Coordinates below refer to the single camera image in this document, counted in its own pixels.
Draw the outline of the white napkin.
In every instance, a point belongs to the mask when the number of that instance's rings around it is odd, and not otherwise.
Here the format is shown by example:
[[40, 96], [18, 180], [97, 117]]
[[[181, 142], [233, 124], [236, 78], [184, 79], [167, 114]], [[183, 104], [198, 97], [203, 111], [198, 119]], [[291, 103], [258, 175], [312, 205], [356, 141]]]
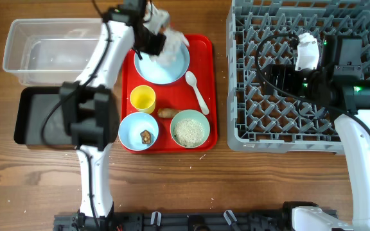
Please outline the white napkin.
[[169, 65], [176, 61], [181, 46], [185, 45], [188, 47], [189, 42], [182, 32], [171, 28], [166, 28], [163, 34], [166, 36], [163, 50], [158, 56], [150, 56], [150, 60], [160, 65]]

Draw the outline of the green bowl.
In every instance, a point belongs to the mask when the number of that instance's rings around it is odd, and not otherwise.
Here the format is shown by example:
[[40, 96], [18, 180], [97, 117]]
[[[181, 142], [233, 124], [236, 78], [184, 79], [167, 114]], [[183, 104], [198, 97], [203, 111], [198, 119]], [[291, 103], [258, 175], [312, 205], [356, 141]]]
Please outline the green bowl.
[[196, 110], [183, 110], [170, 123], [172, 139], [180, 147], [193, 149], [201, 147], [210, 135], [207, 117]]

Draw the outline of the light blue bowl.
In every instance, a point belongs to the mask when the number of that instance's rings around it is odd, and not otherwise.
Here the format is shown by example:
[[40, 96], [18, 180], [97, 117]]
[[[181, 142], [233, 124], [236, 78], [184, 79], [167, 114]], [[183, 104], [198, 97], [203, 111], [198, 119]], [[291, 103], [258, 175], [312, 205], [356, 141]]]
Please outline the light blue bowl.
[[[145, 130], [150, 134], [149, 144], [143, 144], [141, 133]], [[118, 135], [120, 142], [128, 150], [144, 151], [156, 142], [159, 135], [159, 125], [150, 114], [135, 112], [121, 121]]]

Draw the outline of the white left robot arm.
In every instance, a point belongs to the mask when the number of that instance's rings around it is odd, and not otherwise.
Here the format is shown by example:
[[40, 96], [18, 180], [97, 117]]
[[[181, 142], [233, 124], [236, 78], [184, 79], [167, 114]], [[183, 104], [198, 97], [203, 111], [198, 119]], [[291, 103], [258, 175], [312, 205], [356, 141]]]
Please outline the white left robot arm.
[[118, 134], [113, 88], [130, 50], [159, 56], [166, 51], [170, 14], [152, 3], [119, 5], [102, 15], [93, 54], [74, 82], [62, 84], [58, 107], [80, 162], [82, 202], [71, 223], [78, 230], [114, 229], [108, 155]]

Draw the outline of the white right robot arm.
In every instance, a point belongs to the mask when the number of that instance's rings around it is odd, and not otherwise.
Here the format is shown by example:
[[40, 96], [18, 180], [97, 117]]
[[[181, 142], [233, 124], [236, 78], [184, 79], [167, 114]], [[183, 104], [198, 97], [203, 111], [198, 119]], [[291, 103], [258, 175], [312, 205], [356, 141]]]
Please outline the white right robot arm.
[[370, 80], [362, 76], [362, 39], [290, 34], [297, 60], [256, 74], [263, 90], [325, 108], [344, 148], [353, 195], [350, 225], [314, 205], [289, 210], [292, 230], [370, 230]]

